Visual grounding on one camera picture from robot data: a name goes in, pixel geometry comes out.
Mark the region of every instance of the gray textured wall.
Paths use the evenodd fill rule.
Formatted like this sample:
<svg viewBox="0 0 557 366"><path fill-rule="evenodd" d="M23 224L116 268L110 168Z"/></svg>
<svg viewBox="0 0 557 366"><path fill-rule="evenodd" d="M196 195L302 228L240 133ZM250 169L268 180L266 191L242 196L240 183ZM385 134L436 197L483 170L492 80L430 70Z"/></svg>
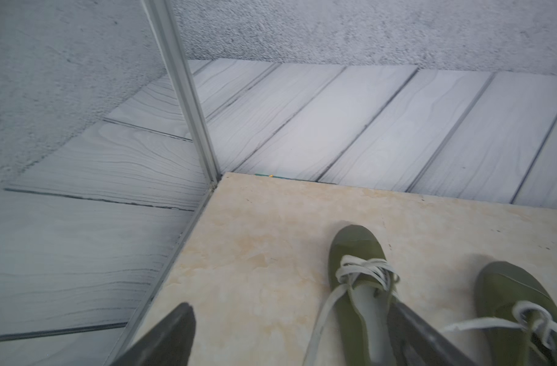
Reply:
<svg viewBox="0 0 557 366"><path fill-rule="evenodd" d="M0 187L164 71L138 0L0 0Z"/></svg>
<svg viewBox="0 0 557 366"><path fill-rule="evenodd" d="M205 58L557 74L557 0L174 1Z"/></svg>

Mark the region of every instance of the tile grout line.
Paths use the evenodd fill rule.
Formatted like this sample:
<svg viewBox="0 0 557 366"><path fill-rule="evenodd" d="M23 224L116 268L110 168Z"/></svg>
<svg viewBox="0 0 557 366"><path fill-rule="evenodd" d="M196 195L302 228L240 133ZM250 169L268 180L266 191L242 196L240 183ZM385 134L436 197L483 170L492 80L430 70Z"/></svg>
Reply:
<svg viewBox="0 0 557 366"><path fill-rule="evenodd" d="M206 67L209 66L209 64L211 64L212 62L214 62L215 60L198 60L198 61L207 61L205 64L203 64L203 66L201 66L199 69L195 70L195 72L193 73L193 76L197 75L198 73L202 72Z"/></svg>
<svg viewBox="0 0 557 366"><path fill-rule="evenodd" d="M376 119L378 118L378 116L386 109L387 106L389 106L389 104L392 102L392 100L394 98L396 98L397 95L399 95L399 93L402 91L402 89L404 89L405 86L407 86L407 84L409 84L409 82L413 79L413 77L419 72L419 68L415 67L415 70L412 72L411 75L409 75L407 77L407 79L404 81L403 84L400 85L400 87L396 90L396 92L394 92L392 94L392 96L382 105L382 107L376 112L376 114L374 114L374 117L372 117L370 119L370 121L368 121L368 123L362 128L362 130L360 131L360 133L358 133L358 135L356 135L356 137L354 137L352 139L352 142L350 142L348 144L348 146L346 146L339 154L338 156L335 157L335 159L329 163L327 165L327 167L323 170L323 172L321 172L319 174L319 176L317 178L312 178L311 181L319 181L321 178L323 178L323 176L331 169L331 167L333 166L333 164L335 164L340 157L343 156L343 154L348 151L348 149L360 138L360 136L368 129L368 127L370 127L370 125L376 121Z"/></svg>
<svg viewBox="0 0 557 366"><path fill-rule="evenodd" d="M157 131L155 129L135 126L135 125L129 124L127 122L116 121L116 120L113 120L113 119L107 118L107 117L104 117L102 119L102 121L107 122L107 123L111 123L111 124L114 124L114 125L120 125L120 126L124 126L124 127L135 128L135 129L138 129L138 130L141 130L141 131L152 132L153 134L157 134L157 135L161 135L161 136L165 136L165 137L171 137L171 138L174 138L174 139L178 139L178 140L182 140L182 141L185 141L185 142L193 143L192 139L188 139L186 137L175 136L175 135L168 134L166 132Z"/></svg>
<svg viewBox="0 0 557 366"><path fill-rule="evenodd" d="M488 89L488 86L490 86L490 84L492 84L492 82L494 81L494 77L496 77L496 74L497 73L494 72L488 77L486 82L482 85L482 88L480 88L480 90L478 91L476 96L474 96L474 98L470 102L469 106L464 110L464 112L459 117L459 119L456 121L454 126L450 129L450 131L447 133L447 135L443 138L443 141L439 144L439 146L437 146L437 149L431 155L431 157L429 158L427 163L425 163L425 165L423 165L419 174L417 174L415 179L413 179L411 184L407 187L407 189L404 192L411 192L414 189L414 187L417 185L419 180L423 177L423 175L425 175L425 172L427 171L427 169L429 169L429 167L431 166L431 164L433 164L433 162L435 161L437 156L441 153L441 151L443 150L445 145L447 145L449 140L451 140L451 137L455 134L455 132L457 131L459 126L461 126L462 122L465 120L465 118L468 116L468 114L472 111L473 107L476 106L476 103L478 103L478 101L482 97L482 94L484 94L484 92L486 92L486 90Z"/></svg>
<svg viewBox="0 0 557 366"><path fill-rule="evenodd" d="M47 193L47 192L37 192L27 189L20 189L20 188L4 188L3 190L8 192L19 192L19 193L29 193L29 194L40 194L42 196L55 196L55 197L64 197L69 199L77 199L77 200L87 200L87 201L100 201L100 202L108 202L108 203L119 203L119 204L129 204L132 206L143 206L143 207L153 207L155 209L168 209L168 210L179 210L179 211L187 211L193 212L195 210L188 210L188 209L180 209L178 207L173 206L155 206L152 204L143 204L143 203L134 203L134 202L120 202L120 201L113 201L113 200L105 200L105 199L93 199L93 198L86 198L82 196L73 196L71 194L60 194L60 193Z"/></svg>
<svg viewBox="0 0 557 366"><path fill-rule="evenodd" d="M305 108L306 106L308 106L315 98L317 98L317 96L319 94L321 94L321 92L323 92L325 90L325 88L333 83L333 81L335 79L337 79L346 69L348 68L348 66L344 66L343 69L341 69L341 71L334 76L331 80L329 80L315 95L313 95L313 97L311 99L309 99L309 101L307 103L305 103L304 106L302 106L301 108L299 108L299 110L297 110L297 112L293 113L293 115L291 115L286 122L284 122L279 128L277 128L276 131L274 131L269 138L267 138L266 140L264 140L263 143L260 144L260 146L258 148L256 148L250 155L248 155L244 160L242 160L242 162L240 162L237 166L236 169L234 169L232 172L236 172L238 169L240 169L240 166L242 166L249 158L251 158L258 150L260 150L268 141L270 141L271 138L273 138L276 134L278 134L278 132L285 127L290 121L293 120L293 118L295 118L295 116L297 114L299 114L299 112L301 112L303 110L303 108Z"/></svg>
<svg viewBox="0 0 557 366"><path fill-rule="evenodd" d="M54 329L54 330L39 330L36 332L28 332L28 333L0 334L0 342L41 338L41 337L52 337L54 335L62 336L65 334L73 334L73 333L96 332L98 330L124 328L127 324L128 322L125 321L123 323L112 323L112 324L104 324L104 325L97 325L97 326L74 327L74 328Z"/></svg>
<svg viewBox="0 0 557 366"><path fill-rule="evenodd" d="M271 63L267 69L265 69L260 75L254 78L250 83L248 83L245 87L240 89L236 94L230 97L227 101L225 101L221 106L217 107L215 111L211 112L205 117L205 124L207 125L208 121L219 115L221 112L224 111L227 107L231 106L236 102L241 96L243 96L246 92L250 89L258 85L262 80L264 80L268 75L270 75L274 70L278 69L281 66L281 63Z"/></svg>
<svg viewBox="0 0 557 366"><path fill-rule="evenodd" d="M517 189L515 191L515 194L512 196L512 199L509 201L510 204L514 204L514 202L516 201L516 198L519 195L520 190L523 187L524 182L529 177L529 174L530 174L531 170L533 169L535 163L538 160L538 156L541 154L541 151L543 151L543 148L545 147L545 144L547 143L547 140L549 139L549 136L551 136L551 133L553 132L553 129L555 128L556 124L557 124L557 114L555 115L555 118L553 119L553 122L551 123L551 126L549 127L549 130L547 131L547 133L545 135L545 138L543 139L543 142L539 146L539 148L537 150L537 154L535 154L535 156L533 157L533 161L531 162L531 164L529 165L529 168L525 172L525 174L523 176L523 179L520 181L520 184L517 187Z"/></svg>
<svg viewBox="0 0 557 366"><path fill-rule="evenodd" d="M191 236L193 229L197 225L197 222L199 222L199 219L203 214L203 211L205 210L213 194L214 194L214 189L210 188L205 193L205 195L201 198L201 201L199 202L199 206L197 206L197 208L195 209L195 212L191 217L191 220L189 221L189 223L187 223L187 226L185 226L183 232L179 235L179 238L177 239L177 243L176 243L176 248L167 258L167 261L165 262L165 265L161 268L156 280L151 284L151 287L145 292L145 295L140 301L140 304L136 307L136 310L132 314L132 317L130 317L130 319L128 320L128 324L126 325L126 328L121 333L120 337L118 338L118 341L116 341L116 344L112 348L112 352L110 352L110 355L104 361L104 365L111 364L119 355L121 355L121 353L130 345L130 343L134 339L136 335L136 331L140 327L144 315L146 314L146 312L148 311L148 309L152 304L152 301L160 291L165 281L165 277L169 275L175 260L180 255L183 248L185 247L185 243Z"/></svg>

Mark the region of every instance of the wood-grain tile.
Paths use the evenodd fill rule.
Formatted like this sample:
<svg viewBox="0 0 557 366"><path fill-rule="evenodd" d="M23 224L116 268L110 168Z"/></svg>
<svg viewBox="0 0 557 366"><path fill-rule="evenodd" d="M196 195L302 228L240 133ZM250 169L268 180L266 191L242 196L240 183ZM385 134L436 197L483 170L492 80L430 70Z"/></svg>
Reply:
<svg viewBox="0 0 557 366"><path fill-rule="evenodd" d="M231 103L239 92L255 84L272 67L274 64L270 62L219 59L197 72L195 88L206 119ZM146 85L106 119L191 138L168 75Z"/></svg>
<svg viewBox="0 0 557 366"><path fill-rule="evenodd" d="M192 215L0 191L0 335L128 321Z"/></svg>
<svg viewBox="0 0 557 366"><path fill-rule="evenodd" d="M0 366L102 366L123 329L0 342Z"/></svg>
<svg viewBox="0 0 557 366"><path fill-rule="evenodd" d="M514 203L557 209L557 122Z"/></svg>
<svg viewBox="0 0 557 366"><path fill-rule="evenodd" d="M189 69L192 73L197 73L203 69L205 65L211 62L211 60L188 60Z"/></svg>
<svg viewBox="0 0 557 366"><path fill-rule="evenodd" d="M211 119L209 135L222 171L236 169L342 70L282 64Z"/></svg>
<svg viewBox="0 0 557 366"><path fill-rule="evenodd" d="M557 77L499 73L411 192L509 203L557 115Z"/></svg>
<svg viewBox="0 0 557 366"><path fill-rule="evenodd" d="M415 70L348 67L236 171L318 179Z"/></svg>
<svg viewBox="0 0 557 366"><path fill-rule="evenodd" d="M420 70L319 181L405 192L490 75Z"/></svg>
<svg viewBox="0 0 557 366"><path fill-rule="evenodd" d="M207 190L191 141L98 122L8 188L193 210Z"/></svg>

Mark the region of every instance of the olive green shoe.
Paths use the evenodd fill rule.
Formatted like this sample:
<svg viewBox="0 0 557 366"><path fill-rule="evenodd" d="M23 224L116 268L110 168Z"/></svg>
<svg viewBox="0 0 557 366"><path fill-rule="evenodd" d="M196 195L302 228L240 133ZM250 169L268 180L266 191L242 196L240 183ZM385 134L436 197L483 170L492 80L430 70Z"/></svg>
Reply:
<svg viewBox="0 0 557 366"><path fill-rule="evenodd" d="M304 366L314 363L334 305L348 366L396 364L386 317L399 278L370 230L349 225L337 233L329 250L328 276L332 293L315 322Z"/></svg>
<svg viewBox="0 0 557 366"><path fill-rule="evenodd" d="M535 277L508 262L490 263L474 299L480 318L453 330L485 329L494 366L557 366L557 306Z"/></svg>

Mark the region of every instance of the floor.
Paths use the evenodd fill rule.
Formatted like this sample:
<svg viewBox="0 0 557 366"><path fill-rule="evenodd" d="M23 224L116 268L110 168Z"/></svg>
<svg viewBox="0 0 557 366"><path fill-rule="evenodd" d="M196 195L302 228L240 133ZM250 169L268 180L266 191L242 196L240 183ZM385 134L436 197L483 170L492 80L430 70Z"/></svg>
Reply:
<svg viewBox="0 0 557 366"><path fill-rule="evenodd" d="M190 66L224 172L557 209L557 77ZM105 359L206 189L167 76L11 182L0 192L0 364L17 364L16 349L33 355L23 365L56 354L88 364L77 334Z"/></svg>
<svg viewBox="0 0 557 366"><path fill-rule="evenodd" d="M437 329L475 318L473 284L495 260L527 270L557 304L557 210L228 173L135 339L189 302L190 365L301 365L329 294L329 246L350 222L374 233L400 299ZM444 336L491 364L482 332ZM316 364L345 365L333 314Z"/></svg>

